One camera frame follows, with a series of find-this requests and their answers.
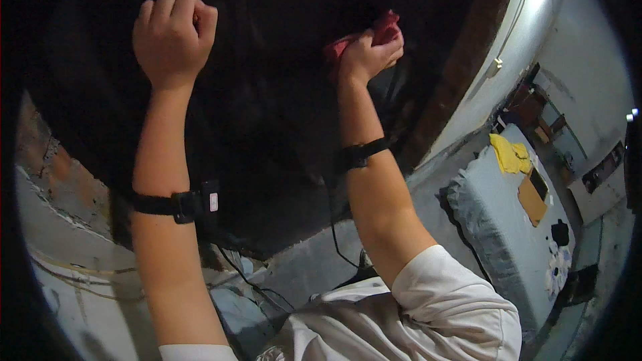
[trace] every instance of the white shirt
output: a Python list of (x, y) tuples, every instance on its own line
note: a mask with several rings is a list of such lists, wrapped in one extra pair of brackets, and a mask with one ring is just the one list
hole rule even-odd
[[(392, 292), (374, 277), (317, 297), (256, 359), (517, 360), (520, 347), (515, 306), (434, 245), (402, 269)], [(228, 346), (159, 349), (164, 361), (236, 360)]]

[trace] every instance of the wall outlet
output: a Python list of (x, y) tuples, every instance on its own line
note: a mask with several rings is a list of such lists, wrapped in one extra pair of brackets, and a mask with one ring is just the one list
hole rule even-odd
[(500, 58), (496, 57), (493, 59), (491, 65), (486, 70), (486, 78), (493, 78), (502, 68), (502, 63), (504, 63)]

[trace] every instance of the forearm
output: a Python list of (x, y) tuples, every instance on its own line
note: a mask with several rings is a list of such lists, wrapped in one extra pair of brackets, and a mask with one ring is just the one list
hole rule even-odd
[[(140, 136), (133, 189), (168, 197), (189, 191), (184, 125), (190, 92), (154, 93)], [(194, 223), (177, 225), (172, 216), (132, 215), (132, 237), (140, 278), (160, 344), (225, 344), (225, 336), (205, 288)], [(189, 307), (206, 305), (207, 316), (181, 325)]]
[[(344, 146), (384, 136), (364, 84), (340, 81), (338, 100)], [(406, 182), (389, 150), (370, 157), (365, 168), (347, 173), (350, 209), (374, 267), (391, 286), (418, 253), (436, 244), (415, 213)]]

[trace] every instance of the mattress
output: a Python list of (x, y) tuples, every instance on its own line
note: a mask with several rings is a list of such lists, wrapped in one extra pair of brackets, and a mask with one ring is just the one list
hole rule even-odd
[[(511, 143), (526, 146), (534, 167), (548, 185), (549, 194), (545, 198), (548, 209), (539, 225), (533, 227), (518, 200), (518, 188), (525, 174), (502, 174), (490, 145), (465, 170), (459, 171), (447, 190), (447, 200), (495, 290), (517, 307), (523, 340), (531, 342), (555, 302), (555, 296), (545, 289), (551, 260), (551, 225), (558, 219), (567, 225), (569, 222), (549, 175), (519, 128), (509, 124), (502, 136)], [(569, 225), (571, 254), (574, 246)]]

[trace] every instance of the hand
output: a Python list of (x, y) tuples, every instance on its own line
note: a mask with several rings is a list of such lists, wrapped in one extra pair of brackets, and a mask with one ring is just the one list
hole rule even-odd
[(217, 20), (216, 8), (201, 0), (147, 0), (140, 6), (133, 52), (154, 92), (191, 93), (212, 49)]
[(365, 85), (384, 68), (394, 66), (403, 56), (401, 34), (389, 43), (376, 46), (372, 45), (373, 37), (374, 32), (368, 29), (345, 49), (339, 66), (339, 81), (352, 79)]

